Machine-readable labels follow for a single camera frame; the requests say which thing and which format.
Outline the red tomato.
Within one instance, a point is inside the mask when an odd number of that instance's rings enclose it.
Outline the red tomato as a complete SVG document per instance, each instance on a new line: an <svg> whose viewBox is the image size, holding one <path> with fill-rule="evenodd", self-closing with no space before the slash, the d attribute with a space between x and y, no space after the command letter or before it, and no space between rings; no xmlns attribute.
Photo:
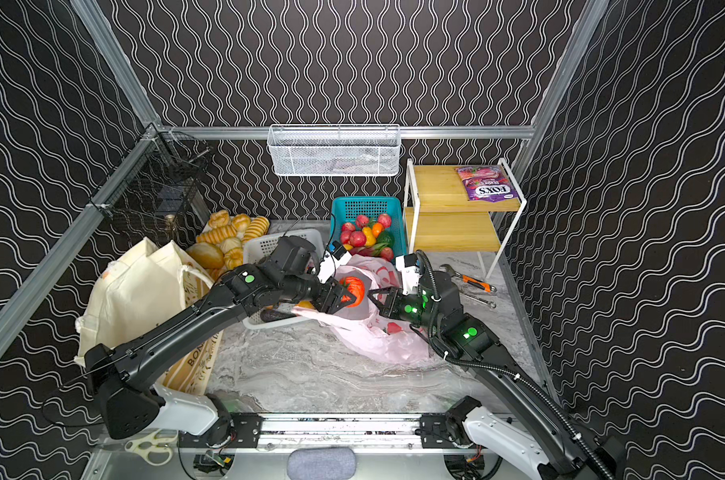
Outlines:
<svg viewBox="0 0 725 480"><path fill-rule="evenodd" d="M366 300L367 287L363 280L356 276L346 276L340 279L340 284L346 288L348 295L342 297L346 308L356 308Z"/></svg>

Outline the pink plastic grocery bag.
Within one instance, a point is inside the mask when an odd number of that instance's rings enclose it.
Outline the pink plastic grocery bag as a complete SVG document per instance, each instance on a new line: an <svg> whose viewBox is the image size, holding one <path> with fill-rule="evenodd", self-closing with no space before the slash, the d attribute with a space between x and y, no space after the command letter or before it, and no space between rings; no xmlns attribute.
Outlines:
<svg viewBox="0 0 725 480"><path fill-rule="evenodd" d="M366 291L401 285L394 265L375 257L352 256L348 264L336 269L334 278L342 280L348 276L362 280ZM428 360L425 341L412 332L405 321L381 315L367 299L354 308L346 307L334 314L301 305L294 307L292 313L320 322L347 348L376 362L414 365Z"/></svg>

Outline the white plastic vegetable basket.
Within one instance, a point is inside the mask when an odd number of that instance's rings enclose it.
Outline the white plastic vegetable basket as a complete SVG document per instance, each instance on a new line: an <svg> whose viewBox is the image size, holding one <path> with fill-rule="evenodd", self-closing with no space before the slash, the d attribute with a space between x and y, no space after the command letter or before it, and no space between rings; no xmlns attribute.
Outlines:
<svg viewBox="0 0 725 480"><path fill-rule="evenodd" d="M320 266L322 236L315 229L288 230L258 237L244 245L244 260L266 272L269 286L280 287L284 279L294 279Z"/></svg>

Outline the cream canvas tote bag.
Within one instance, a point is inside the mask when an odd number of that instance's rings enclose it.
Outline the cream canvas tote bag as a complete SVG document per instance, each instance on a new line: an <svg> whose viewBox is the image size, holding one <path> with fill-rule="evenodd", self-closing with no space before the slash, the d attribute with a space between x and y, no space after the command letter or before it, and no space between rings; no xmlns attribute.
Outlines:
<svg viewBox="0 0 725 480"><path fill-rule="evenodd" d="M140 240L96 279L76 320L74 362L84 366L86 352L100 343L114 348L148 333L208 294L214 282L176 242Z"/></svg>

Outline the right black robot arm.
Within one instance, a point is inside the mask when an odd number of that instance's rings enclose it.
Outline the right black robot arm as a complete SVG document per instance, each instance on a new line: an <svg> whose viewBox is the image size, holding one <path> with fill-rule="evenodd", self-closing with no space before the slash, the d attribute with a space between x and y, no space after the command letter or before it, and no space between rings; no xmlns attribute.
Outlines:
<svg viewBox="0 0 725 480"><path fill-rule="evenodd" d="M465 310L451 274L422 251L396 260L401 286L368 291L378 312L409 323L447 363L471 373L510 410L509 424L473 398L446 412L450 442L484 447L530 479L619 479L626 451L568 415L513 359L500 338Z"/></svg>

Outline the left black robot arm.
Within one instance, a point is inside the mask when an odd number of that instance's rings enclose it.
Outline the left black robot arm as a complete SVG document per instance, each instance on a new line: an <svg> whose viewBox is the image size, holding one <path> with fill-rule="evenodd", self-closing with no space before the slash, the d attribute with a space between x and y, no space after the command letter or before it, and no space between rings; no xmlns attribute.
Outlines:
<svg viewBox="0 0 725 480"><path fill-rule="evenodd" d="M334 314L356 301L334 273L352 254L338 242L316 259L306 239L282 236L270 256L228 271L192 306L154 329L114 348L86 352L86 374L110 438L128 439L146 429L176 430L220 446L232 436L232 416L212 395L169 390L160 376L212 335L280 302L308 301Z"/></svg>

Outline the green round fruit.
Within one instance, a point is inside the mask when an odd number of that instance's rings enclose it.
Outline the green round fruit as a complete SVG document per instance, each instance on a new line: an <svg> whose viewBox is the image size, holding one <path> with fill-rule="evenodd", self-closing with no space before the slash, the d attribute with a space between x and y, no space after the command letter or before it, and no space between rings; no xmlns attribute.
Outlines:
<svg viewBox="0 0 725 480"><path fill-rule="evenodd" d="M391 247L394 244L394 235L389 230L383 230L376 237L376 245L382 245L383 247Z"/></svg>

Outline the yellow pepper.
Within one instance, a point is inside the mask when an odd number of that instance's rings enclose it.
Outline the yellow pepper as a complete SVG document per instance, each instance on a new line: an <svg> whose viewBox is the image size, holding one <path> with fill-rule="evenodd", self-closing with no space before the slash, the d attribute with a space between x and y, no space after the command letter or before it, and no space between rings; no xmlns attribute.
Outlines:
<svg viewBox="0 0 725 480"><path fill-rule="evenodd" d="M365 247L372 247L372 246L374 246L374 244L376 244L376 238L374 238L371 233L371 227L366 226L366 227L362 228L362 233L365 236L365 243L364 243Z"/></svg>

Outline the red apple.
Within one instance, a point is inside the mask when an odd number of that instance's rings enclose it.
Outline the red apple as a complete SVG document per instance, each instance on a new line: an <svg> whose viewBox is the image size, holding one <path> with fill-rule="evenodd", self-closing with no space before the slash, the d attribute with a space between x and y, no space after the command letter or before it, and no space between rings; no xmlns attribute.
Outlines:
<svg viewBox="0 0 725 480"><path fill-rule="evenodd" d="M363 246L366 246L367 237L360 230L354 231L354 232L350 233L350 238L348 238L348 243L352 247L363 247Z"/></svg>

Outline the orange fruit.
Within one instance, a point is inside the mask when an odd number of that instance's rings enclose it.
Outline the orange fruit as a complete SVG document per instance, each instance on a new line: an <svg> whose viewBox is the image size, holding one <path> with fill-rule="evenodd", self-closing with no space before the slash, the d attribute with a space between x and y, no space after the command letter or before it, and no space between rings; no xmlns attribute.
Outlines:
<svg viewBox="0 0 725 480"><path fill-rule="evenodd" d="M385 229L385 227L381 223L375 222L371 226L371 233L374 238L378 238L378 236L380 236L380 234L382 234L384 229Z"/></svg>

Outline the striped long bread front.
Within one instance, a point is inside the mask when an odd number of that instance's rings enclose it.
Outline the striped long bread front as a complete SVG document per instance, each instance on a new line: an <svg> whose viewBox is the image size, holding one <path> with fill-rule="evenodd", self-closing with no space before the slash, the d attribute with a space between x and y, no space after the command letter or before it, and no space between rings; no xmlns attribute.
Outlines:
<svg viewBox="0 0 725 480"><path fill-rule="evenodd" d="M242 235L242 243L248 243L256 238L260 238L270 230L270 220L264 216L258 216L248 224L244 235Z"/></svg>

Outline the striped long bread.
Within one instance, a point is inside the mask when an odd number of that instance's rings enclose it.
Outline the striped long bread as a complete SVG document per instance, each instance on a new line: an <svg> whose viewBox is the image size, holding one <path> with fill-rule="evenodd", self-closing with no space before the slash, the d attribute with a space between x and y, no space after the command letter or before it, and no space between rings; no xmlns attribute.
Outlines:
<svg viewBox="0 0 725 480"><path fill-rule="evenodd" d="M242 243L248 243L256 238L260 238L270 230L270 220L264 216L258 216L248 224L244 235L242 235Z"/></svg>
<svg viewBox="0 0 725 480"><path fill-rule="evenodd" d="M224 240L236 236L238 236L238 230L232 224L228 224L200 233L200 235L196 236L196 242L220 244Z"/></svg>

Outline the small white bun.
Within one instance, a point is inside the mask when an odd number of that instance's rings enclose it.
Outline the small white bun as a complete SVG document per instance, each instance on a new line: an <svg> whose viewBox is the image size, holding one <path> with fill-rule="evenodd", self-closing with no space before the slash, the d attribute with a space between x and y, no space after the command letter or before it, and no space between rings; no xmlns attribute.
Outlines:
<svg viewBox="0 0 725 480"><path fill-rule="evenodd" d="M224 241L220 242L218 244L218 247L224 254L234 250L234 249L242 249L242 240L237 237L228 237L224 239Z"/></svg>

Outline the teal plastic fruit basket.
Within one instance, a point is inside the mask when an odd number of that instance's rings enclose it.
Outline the teal plastic fruit basket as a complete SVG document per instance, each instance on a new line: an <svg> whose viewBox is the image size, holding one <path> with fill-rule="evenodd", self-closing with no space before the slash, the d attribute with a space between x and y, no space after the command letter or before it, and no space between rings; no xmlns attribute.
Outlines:
<svg viewBox="0 0 725 480"><path fill-rule="evenodd" d="M389 261L407 253L403 210L395 197L340 197L332 202L332 241L352 254Z"/></svg>

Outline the bun back right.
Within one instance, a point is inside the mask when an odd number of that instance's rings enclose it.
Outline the bun back right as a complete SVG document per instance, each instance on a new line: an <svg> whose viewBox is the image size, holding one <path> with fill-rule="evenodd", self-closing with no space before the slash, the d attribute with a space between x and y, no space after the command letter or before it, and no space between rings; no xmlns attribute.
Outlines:
<svg viewBox="0 0 725 480"><path fill-rule="evenodd" d="M248 214L240 213L230 218L230 224L236 228L237 232L246 231L250 227L250 223L252 223L252 218Z"/></svg>

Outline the white bread tray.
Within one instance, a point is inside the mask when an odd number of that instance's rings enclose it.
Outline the white bread tray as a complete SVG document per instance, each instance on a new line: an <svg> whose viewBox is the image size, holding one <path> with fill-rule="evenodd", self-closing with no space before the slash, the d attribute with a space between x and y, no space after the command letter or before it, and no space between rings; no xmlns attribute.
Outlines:
<svg viewBox="0 0 725 480"><path fill-rule="evenodd" d="M206 227L204 227L204 231L208 231L210 228L208 227L208 224L206 223ZM242 240L242 235L244 235L244 232L238 232L237 238L240 238ZM224 267L220 269L204 269L210 274L210 277L213 280L218 280L222 274L234 270L234 268L244 264L244 245L246 243L242 243L242 249L234 249L226 254L224 254Z"/></svg>

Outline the striped long bread back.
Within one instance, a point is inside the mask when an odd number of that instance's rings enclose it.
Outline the striped long bread back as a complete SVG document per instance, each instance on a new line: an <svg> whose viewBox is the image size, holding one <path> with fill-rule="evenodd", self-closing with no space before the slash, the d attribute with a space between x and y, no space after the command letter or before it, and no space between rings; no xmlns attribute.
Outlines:
<svg viewBox="0 0 725 480"><path fill-rule="evenodd" d="M200 233L200 235L196 236L196 242L220 244L224 240L236 236L238 236L238 230L232 224L228 224Z"/></svg>

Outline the twisted bun back left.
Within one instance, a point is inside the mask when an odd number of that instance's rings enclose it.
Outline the twisted bun back left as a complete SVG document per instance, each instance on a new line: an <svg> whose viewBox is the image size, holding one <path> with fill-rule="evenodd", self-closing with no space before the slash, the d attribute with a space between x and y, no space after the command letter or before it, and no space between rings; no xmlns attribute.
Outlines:
<svg viewBox="0 0 725 480"><path fill-rule="evenodd" d="M226 225L230 225L230 212L228 210L214 212L210 215L210 219L208 219L208 227L210 229L218 229Z"/></svg>

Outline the white wooden two-tier shelf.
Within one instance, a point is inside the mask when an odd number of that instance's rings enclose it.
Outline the white wooden two-tier shelf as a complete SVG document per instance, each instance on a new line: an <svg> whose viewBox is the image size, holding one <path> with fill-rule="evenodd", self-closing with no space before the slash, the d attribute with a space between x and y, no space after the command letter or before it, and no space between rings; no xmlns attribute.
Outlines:
<svg viewBox="0 0 725 480"><path fill-rule="evenodd" d="M407 160L402 202L406 251L474 252L483 278L490 280L527 206L509 163L501 158L496 166L514 198L470 200L453 165Z"/></svg>

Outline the purple Fox's candy bag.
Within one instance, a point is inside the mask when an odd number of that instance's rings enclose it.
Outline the purple Fox's candy bag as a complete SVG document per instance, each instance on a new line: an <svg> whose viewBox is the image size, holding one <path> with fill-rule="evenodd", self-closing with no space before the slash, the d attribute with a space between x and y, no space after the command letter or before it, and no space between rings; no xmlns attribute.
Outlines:
<svg viewBox="0 0 725 480"><path fill-rule="evenodd" d="M510 180L498 165L455 168L469 201L498 203L517 198Z"/></svg>

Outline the grey foam pad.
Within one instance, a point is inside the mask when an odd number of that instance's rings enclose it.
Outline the grey foam pad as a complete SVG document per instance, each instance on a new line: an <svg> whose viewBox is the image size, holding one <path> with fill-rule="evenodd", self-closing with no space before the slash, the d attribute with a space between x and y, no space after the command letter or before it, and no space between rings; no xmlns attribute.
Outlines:
<svg viewBox="0 0 725 480"><path fill-rule="evenodd" d="M356 470L356 454L341 447L296 450L288 457L286 467L291 480L346 480L352 479Z"/></svg>

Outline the metal base rail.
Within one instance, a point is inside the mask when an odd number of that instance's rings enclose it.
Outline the metal base rail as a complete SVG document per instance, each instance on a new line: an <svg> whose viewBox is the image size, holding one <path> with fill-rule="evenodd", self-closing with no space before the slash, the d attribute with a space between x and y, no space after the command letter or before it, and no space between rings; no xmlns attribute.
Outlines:
<svg viewBox="0 0 725 480"><path fill-rule="evenodd" d="M288 453L348 447L363 453L470 453L476 447L449 437L443 413L234 413L230 453Z"/></svg>

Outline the cream handled scissors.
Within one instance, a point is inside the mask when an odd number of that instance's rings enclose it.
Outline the cream handled scissors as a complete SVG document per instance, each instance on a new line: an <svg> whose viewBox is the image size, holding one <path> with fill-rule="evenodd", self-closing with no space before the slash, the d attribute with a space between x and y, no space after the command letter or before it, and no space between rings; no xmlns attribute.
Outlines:
<svg viewBox="0 0 725 480"><path fill-rule="evenodd" d="M178 432L170 430L150 430L150 432L124 444L124 452L134 454L150 467L160 467L170 463L174 457L174 447L178 442Z"/></svg>

